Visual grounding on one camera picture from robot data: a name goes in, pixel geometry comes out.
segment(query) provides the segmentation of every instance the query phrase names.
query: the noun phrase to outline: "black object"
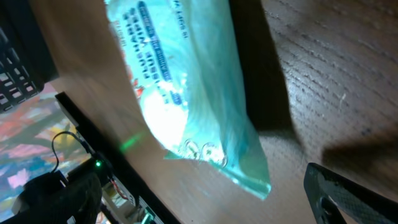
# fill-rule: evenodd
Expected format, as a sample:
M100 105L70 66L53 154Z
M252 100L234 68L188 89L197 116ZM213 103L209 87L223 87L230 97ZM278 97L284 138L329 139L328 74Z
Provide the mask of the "black object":
M0 113L57 77L28 0L0 0Z
M135 201L138 203L139 197L141 197L164 223L179 223L170 210L148 188L120 151L98 131L71 99L65 93L57 94L55 97L60 103L62 111L94 150L91 153L93 157L104 161L114 176L133 194Z
M13 206L17 215L2 222L65 224L71 217L76 223L94 224L100 212L101 185L90 173L73 183L64 183L61 172L50 172L30 180Z
M338 208L358 223L398 223L398 203L318 164L308 164L304 189L318 224L346 223Z

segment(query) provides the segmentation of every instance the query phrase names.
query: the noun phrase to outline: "table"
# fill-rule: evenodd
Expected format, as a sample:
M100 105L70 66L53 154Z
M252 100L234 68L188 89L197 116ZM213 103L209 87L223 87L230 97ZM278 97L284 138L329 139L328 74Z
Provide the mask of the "table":
M398 4L231 0L248 114L269 160L260 201L210 166L162 160L139 112L101 0L30 0L66 91L183 223L315 223L308 162L398 201Z

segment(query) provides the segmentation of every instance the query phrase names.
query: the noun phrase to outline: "teal plastic packaging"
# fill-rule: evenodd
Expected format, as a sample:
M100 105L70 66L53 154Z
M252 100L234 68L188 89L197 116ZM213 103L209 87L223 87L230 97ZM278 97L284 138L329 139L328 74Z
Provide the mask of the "teal plastic packaging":
M267 159L246 114L228 0L110 0L106 10L166 159L207 161L265 199Z

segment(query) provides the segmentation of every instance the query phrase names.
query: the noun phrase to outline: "black cable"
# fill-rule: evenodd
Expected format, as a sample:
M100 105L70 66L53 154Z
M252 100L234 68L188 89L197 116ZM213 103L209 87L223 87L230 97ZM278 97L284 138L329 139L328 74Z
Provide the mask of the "black cable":
M57 153L55 152L55 149L54 149L54 140L55 140L56 137L60 136L61 134L69 134L69 135L71 135L72 137L74 137L80 144L83 144L82 141L80 140L80 138L79 138L78 136L76 136L76 134L73 133L73 132L70 132L70 131L62 131L62 132L56 134L56 135L54 136L54 138L52 139L51 148L52 148L52 152L54 152L55 158L57 159L57 164L55 165L54 169L53 169L51 172L55 172L55 171L57 170L57 168L58 168L59 163L60 163L60 161L59 161L59 159L58 159L58 156L57 156Z

